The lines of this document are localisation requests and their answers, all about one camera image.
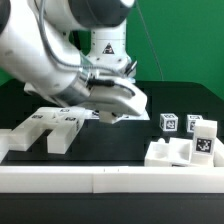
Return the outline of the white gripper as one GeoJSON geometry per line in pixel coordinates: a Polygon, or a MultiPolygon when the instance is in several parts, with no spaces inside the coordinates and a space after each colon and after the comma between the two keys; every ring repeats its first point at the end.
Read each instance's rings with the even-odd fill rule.
{"type": "Polygon", "coordinates": [[[80,106],[91,110],[140,116],[147,104],[147,96],[123,78],[92,78],[78,92],[84,97],[80,106]]]}

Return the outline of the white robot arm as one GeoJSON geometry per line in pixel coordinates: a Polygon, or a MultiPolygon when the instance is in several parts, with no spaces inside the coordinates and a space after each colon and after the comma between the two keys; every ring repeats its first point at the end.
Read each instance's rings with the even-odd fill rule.
{"type": "Polygon", "coordinates": [[[65,35],[115,28],[135,0],[0,0],[0,68],[61,107],[141,115],[147,96],[109,64],[90,62],[65,35]]]}

